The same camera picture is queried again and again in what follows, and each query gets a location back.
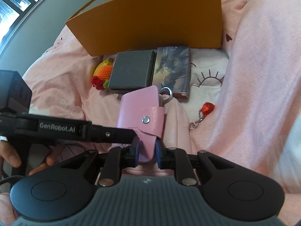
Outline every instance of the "pink pouch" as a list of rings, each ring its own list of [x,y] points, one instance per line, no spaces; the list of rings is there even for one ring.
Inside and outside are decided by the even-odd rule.
[[[163,124],[164,107],[160,107],[159,91],[156,86],[139,89],[122,96],[116,127],[133,129],[137,133],[141,140],[140,162],[153,159],[155,141],[157,137],[162,136]]]

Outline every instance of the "crocheted toy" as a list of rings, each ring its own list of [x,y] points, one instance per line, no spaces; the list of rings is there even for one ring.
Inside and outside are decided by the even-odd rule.
[[[113,59],[109,58],[100,63],[94,71],[91,83],[97,90],[108,89],[110,76],[113,69]]]

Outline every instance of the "metal ring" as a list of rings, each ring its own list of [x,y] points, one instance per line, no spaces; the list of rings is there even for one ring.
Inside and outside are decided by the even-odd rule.
[[[164,92],[164,90],[167,90],[169,92],[169,97],[167,99],[163,99],[162,100],[162,104],[168,103],[173,98],[173,92],[171,91],[171,89],[169,87],[163,87],[163,88],[161,88],[160,91],[159,91],[159,93],[162,94]]]

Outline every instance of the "ribbed gray surface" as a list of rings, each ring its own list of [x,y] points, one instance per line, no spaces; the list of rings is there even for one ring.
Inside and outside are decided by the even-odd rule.
[[[198,189],[173,176],[122,176],[118,185],[100,188],[81,212],[57,222],[19,218],[12,226],[284,226],[276,217],[239,222],[212,210]]]

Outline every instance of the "bed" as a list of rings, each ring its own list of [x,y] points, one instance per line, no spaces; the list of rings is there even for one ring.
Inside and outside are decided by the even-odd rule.
[[[222,0],[222,49],[191,49],[189,100],[165,107],[163,142],[189,154],[208,150],[275,179],[286,193],[279,218],[289,226],[301,218],[301,0]],[[33,114],[90,120],[115,126],[120,100],[90,83],[96,66],[65,27],[54,45],[25,73],[33,91]],[[203,103],[216,105],[197,128]],[[58,146],[57,162],[105,144]],[[164,176],[155,164],[129,174]],[[15,216],[8,195],[0,195],[0,221]]]

